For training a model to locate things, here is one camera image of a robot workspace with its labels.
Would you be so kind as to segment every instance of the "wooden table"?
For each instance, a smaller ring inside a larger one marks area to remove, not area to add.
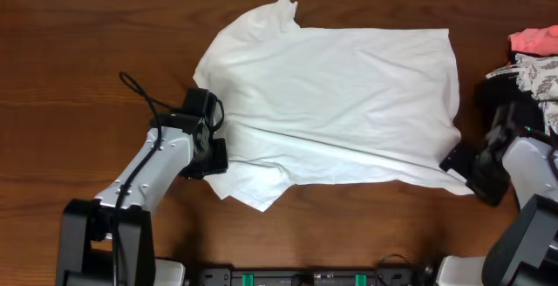
[[[0,276],[54,283],[62,209],[91,199],[139,150],[151,114],[133,75],[178,105],[215,34],[276,0],[0,0]],[[455,120],[480,138],[473,85],[507,62],[507,35],[555,24],[558,0],[296,0],[325,28],[450,28],[459,67]],[[474,196],[394,181],[292,187],[267,212],[178,179],[154,216],[158,256],[238,267],[372,266],[400,253],[484,255],[518,213]]]

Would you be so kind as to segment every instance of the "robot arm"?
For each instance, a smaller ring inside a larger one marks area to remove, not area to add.
[[[499,107],[486,148],[476,159],[464,147],[446,158],[490,205],[500,203],[511,181],[521,213],[487,256],[447,256],[439,268],[439,286],[558,284],[558,153],[550,137],[520,125],[517,119],[525,115],[527,108],[519,104]],[[468,158],[474,164],[463,169],[451,158]]]
[[[201,179],[227,171],[224,139],[213,139],[214,110],[221,102],[208,90],[188,90],[180,110],[159,115],[161,144],[133,178],[118,217],[119,283],[132,285],[182,285],[184,266],[155,259],[151,213],[179,175]],[[58,249],[57,286],[112,285],[111,251],[94,249],[92,242],[111,238],[112,218],[120,186],[146,157],[157,138],[152,128],[142,148],[124,172],[92,201],[72,200],[62,215]]]
[[[144,211],[154,212],[171,183],[194,157],[194,140],[191,134],[179,128],[164,126],[163,142],[160,150],[146,163],[139,174],[133,179],[132,185],[122,204],[123,209],[131,206],[141,207]],[[119,187],[146,156],[157,138],[157,129],[147,133],[147,139],[141,150],[128,164],[124,172],[107,189],[95,196],[103,207],[114,208],[119,195]]]

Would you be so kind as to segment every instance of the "green connector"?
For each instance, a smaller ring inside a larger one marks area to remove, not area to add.
[[[366,274],[357,274],[355,276],[355,286],[366,286]]]
[[[242,286],[254,286],[254,274],[242,274]]]

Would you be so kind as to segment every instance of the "pink cloth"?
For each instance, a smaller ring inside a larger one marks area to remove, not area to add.
[[[546,29],[525,29],[509,36],[512,51],[541,56],[558,55],[558,25]]]

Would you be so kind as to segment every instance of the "white t-shirt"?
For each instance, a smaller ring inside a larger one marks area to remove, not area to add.
[[[236,19],[194,80],[222,100],[229,169],[206,180],[261,211],[293,184],[401,180],[471,194],[438,167],[459,142],[448,30],[300,28],[279,0]]]

